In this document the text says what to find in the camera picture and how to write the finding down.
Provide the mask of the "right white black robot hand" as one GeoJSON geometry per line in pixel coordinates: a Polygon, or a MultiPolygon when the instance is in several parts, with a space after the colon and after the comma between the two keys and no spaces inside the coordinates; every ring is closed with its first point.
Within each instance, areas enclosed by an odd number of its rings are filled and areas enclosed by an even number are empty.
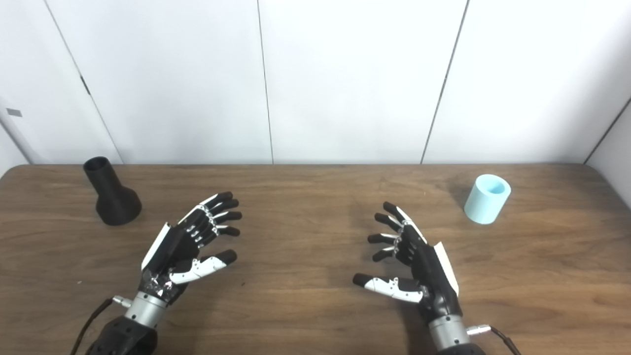
{"type": "Polygon", "coordinates": [[[424,323],[442,317],[461,317],[459,287],[442,243],[431,245],[417,225],[400,207],[383,203],[386,213],[377,212],[377,222],[394,234],[378,233],[367,237],[370,244],[386,244],[372,256],[374,262],[395,258],[409,267],[412,278],[384,278],[356,273],[353,283],[393,299],[414,303],[424,323]]]}

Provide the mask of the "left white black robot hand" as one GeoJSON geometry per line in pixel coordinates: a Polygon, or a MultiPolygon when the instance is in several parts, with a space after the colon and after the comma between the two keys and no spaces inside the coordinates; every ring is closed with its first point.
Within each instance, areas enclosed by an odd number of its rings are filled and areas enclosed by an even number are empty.
{"type": "Polygon", "coordinates": [[[239,236],[239,229],[227,225],[243,218],[238,206],[232,192],[217,193],[178,223],[165,223],[140,266],[139,291],[172,305],[189,283],[234,263],[238,256],[232,249],[207,256],[200,252],[219,236],[239,236]]]}

